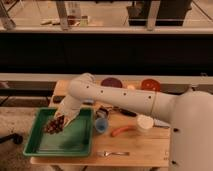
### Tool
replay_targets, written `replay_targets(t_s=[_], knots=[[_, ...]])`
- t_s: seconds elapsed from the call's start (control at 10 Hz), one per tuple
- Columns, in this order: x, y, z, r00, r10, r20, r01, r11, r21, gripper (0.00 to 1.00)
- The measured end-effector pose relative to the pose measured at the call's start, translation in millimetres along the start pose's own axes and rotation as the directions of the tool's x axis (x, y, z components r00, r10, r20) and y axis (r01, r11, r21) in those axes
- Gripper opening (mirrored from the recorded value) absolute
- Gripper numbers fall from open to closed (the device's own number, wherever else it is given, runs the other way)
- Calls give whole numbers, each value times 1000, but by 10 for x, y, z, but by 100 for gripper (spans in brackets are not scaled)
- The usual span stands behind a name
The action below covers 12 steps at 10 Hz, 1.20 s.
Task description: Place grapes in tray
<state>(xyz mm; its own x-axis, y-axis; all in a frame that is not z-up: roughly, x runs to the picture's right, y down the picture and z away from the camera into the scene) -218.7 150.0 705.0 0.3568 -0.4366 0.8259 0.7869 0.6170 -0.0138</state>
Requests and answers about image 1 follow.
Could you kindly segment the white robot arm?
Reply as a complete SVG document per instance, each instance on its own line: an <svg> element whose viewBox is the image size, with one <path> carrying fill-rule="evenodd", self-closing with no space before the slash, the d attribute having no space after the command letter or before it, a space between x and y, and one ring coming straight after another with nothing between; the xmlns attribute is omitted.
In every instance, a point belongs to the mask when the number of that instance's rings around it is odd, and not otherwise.
<svg viewBox="0 0 213 171"><path fill-rule="evenodd" d="M69 83L57 114L73 120L82 102L95 100L170 124L169 171L213 171L213 95L188 91L181 95L100 86L81 74Z"/></svg>

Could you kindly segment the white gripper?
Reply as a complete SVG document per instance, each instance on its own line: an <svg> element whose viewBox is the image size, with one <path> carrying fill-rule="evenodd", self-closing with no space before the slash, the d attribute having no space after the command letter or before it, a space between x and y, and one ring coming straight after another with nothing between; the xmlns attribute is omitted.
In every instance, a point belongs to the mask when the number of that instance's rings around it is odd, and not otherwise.
<svg viewBox="0 0 213 171"><path fill-rule="evenodd" d="M63 126L68 126L80 113L82 102L78 99L73 98L70 95L66 95L65 98L60 102L55 117L64 117Z"/></svg>

